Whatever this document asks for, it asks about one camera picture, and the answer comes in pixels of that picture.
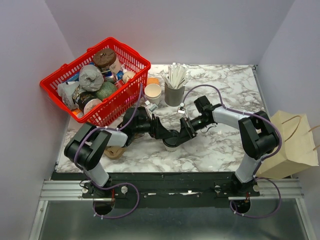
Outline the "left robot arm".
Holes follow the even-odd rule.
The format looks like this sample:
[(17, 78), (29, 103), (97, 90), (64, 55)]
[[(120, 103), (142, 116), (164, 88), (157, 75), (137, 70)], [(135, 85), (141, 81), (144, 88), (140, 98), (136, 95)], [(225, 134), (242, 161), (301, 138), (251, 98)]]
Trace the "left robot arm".
[(123, 117), (119, 128), (98, 127), (85, 123), (68, 142), (64, 155), (82, 170), (93, 182), (93, 191), (101, 198), (111, 191), (109, 174), (100, 163), (101, 157), (109, 147), (126, 148), (136, 134), (147, 133), (156, 140), (167, 140), (179, 135), (176, 130), (166, 129), (159, 117), (148, 115), (145, 107), (131, 107)]

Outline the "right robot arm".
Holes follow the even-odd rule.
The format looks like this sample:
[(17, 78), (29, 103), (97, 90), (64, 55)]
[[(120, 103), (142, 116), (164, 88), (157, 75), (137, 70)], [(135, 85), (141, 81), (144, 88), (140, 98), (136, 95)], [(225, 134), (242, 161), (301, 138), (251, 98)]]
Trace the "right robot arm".
[(194, 101), (200, 116), (189, 119), (180, 119), (180, 131), (166, 144), (178, 147), (197, 135), (197, 131), (210, 124), (224, 124), (239, 130), (243, 159), (232, 174), (230, 191), (241, 196), (253, 184), (255, 175), (262, 162), (271, 157), (274, 150), (281, 149), (281, 134), (271, 123), (264, 111), (246, 113), (229, 109), (222, 104), (212, 105), (206, 96)]

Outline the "black coffee cup lid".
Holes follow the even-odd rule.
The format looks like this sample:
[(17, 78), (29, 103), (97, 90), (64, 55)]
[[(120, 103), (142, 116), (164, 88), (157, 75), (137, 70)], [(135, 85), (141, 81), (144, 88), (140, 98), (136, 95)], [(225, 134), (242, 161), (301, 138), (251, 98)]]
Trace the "black coffee cup lid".
[(176, 148), (177, 145), (177, 140), (179, 137), (179, 132), (177, 130), (169, 130), (168, 135), (162, 139), (162, 142), (166, 147), (169, 148)]

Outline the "brown paper bag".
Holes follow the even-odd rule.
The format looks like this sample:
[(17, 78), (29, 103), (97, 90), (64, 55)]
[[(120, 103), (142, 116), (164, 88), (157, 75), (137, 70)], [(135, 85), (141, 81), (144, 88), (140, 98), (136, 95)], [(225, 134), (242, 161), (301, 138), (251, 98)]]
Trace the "brown paper bag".
[(266, 159), (257, 171), (257, 177), (283, 179), (319, 165), (317, 148), (306, 114), (277, 111), (271, 118), (282, 137), (280, 151)]

